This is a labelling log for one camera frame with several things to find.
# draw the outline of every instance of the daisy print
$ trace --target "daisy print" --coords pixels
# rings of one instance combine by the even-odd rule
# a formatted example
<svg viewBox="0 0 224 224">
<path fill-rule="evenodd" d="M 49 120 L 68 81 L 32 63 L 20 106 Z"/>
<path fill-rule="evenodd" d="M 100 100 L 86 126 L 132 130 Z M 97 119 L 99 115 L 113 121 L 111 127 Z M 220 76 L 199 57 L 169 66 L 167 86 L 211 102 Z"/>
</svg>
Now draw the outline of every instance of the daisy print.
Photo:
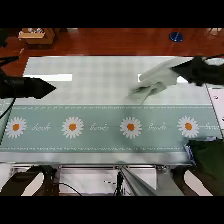
<svg viewBox="0 0 224 224">
<path fill-rule="evenodd" d="M 26 121 L 22 117 L 14 117 L 6 126 L 6 135 L 8 138 L 17 138 L 23 134 L 27 128 Z"/>
<path fill-rule="evenodd" d="M 79 119 L 78 117 L 69 117 L 65 122 L 63 122 L 62 132 L 64 132 L 63 135 L 65 135 L 66 138 L 71 139 L 81 135 L 83 127 L 84 124 L 81 119 Z"/>
<path fill-rule="evenodd" d="M 178 130 L 182 131 L 182 135 L 184 135 L 185 137 L 194 138 L 199 133 L 199 127 L 194 118 L 186 116 L 182 117 L 181 119 L 179 119 L 177 127 L 179 127 Z"/>
<path fill-rule="evenodd" d="M 126 117 L 126 119 L 123 119 L 120 127 L 120 131 L 123 132 L 123 135 L 130 139 L 139 136 L 141 134 L 140 131 L 142 130 L 140 121 L 134 117 Z"/>
</svg>

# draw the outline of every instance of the orange flower center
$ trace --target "orange flower center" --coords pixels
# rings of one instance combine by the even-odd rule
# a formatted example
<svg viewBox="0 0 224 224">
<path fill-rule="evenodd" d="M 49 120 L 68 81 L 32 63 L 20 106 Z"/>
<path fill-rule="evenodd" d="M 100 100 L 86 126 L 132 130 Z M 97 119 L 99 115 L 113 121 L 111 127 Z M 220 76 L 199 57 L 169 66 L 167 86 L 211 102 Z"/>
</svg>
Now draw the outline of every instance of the orange flower center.
<svg viewBox="0 0 224 224">
<path fill-rule="evenodd" d="M 76 129 L 76 124 L 70 124 L 70 125 L 69 125 L 69 129 L 70 129 L 71 131 L 74 131 L 74 130 Z"/>
<path fill-rule="evenodd" d="M 19 130 L 19 124 L 14 124 L 14 125 L 12 126 L 12 129 L 13 129 L 13 131 L 17 131 L 17 130 Z"/>
<path fill-rule="evenodd" d="M 133 124 L 128 124 L 128 130 L 133 131 L 135 129 L 135 126 Z"/>
<path fill-rule="evenodd" d="M 190 131 L 190 130 L 192 129 L 192 124 L 190 124 L 190 123 L 186 123 L 186 124 L 185 124 L 185 128 L 186 128 L 188 131 Z"/>
</svg>

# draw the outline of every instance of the blue round object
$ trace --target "blue round object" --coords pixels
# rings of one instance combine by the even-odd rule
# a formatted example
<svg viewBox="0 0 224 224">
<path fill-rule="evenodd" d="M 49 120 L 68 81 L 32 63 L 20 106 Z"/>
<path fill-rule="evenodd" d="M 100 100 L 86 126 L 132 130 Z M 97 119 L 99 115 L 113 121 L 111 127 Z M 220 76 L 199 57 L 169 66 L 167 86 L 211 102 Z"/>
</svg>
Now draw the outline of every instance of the blue round object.
<svg viewBox="0 0 224 224">
<path fill-rule="evenodd" d="M 184 39 L 184 36 L 179 32 L 173 32 L 170 34 L 170 40 L 174 42 L 182 42 Z"/>
</svg>

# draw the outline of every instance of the daisy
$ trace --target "daisy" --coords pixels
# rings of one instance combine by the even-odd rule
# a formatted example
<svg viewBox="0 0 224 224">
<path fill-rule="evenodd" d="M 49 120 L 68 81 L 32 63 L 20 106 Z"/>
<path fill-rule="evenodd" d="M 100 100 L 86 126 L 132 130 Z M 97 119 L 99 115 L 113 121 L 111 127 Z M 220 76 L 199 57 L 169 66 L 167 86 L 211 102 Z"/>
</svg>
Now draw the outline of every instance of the daisy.
<svg viewBox="0 0 224 224">
<path fill-rule="evenodd" d="M 182 135 L 184 135 L 185 137 L 194 138 L 199 133 L 199 127 L 194 118 L 186 116 L 182 117 L 181 119 L 179 119 L 177 127 L 179 127 L 178 130 L 182 131 Z"/>
<path fill-rule="evenodd" d="M 76 136 L 82 134 L 81 131 L 83 130 L 83 127 L 84 125 L 81 119 L 79 119 L 78 117 L 69 117 L 65 122 L 63 122 L 63 135 L 66 135 L 66 138 L 75 138 Z"/>
<path fill-rule="evenodd" d="M 134 117 L 126 117 L 123 119 L 120 125 L 120 131 L 123 131 L 123 135 L 126 135 L 126 138 L 135 138 L 141 134 L 140 130 L 142 130 L 142 125 L 138 119 Z"/>
<path fill-rule="evenodd" d="M 26 121 L 22 117 L 14 117 L 6 126 L 6 135 L 8 138 L 17 138 L 26 130 Z"/>
</svg>

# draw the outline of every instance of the wooden floor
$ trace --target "wooden floor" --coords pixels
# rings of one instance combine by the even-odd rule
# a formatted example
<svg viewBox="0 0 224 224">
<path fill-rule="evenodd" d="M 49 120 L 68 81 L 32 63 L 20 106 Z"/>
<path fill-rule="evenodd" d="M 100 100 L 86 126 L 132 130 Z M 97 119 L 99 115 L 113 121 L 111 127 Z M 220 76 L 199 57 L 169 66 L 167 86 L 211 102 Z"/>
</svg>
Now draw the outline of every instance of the wooden floor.
<svg viewBox="0 0 224 224">
<path fill-rule="evenodd" d="M 209 56 L 224 53 L 224 29 L 209 33 L 211 28 L 63 28 L 51 46 L 28 46 L 18 40 L 19 30 L 12 30 L 8 46 L 0 48 L 0 57 L 18 55 L 24 48 L 20 60 L 3 67 L 7 75 L 21 76 L 31 56 Z M 184 41 L 171 41 L 169 34 L 179 30 Z"/>
</svg>

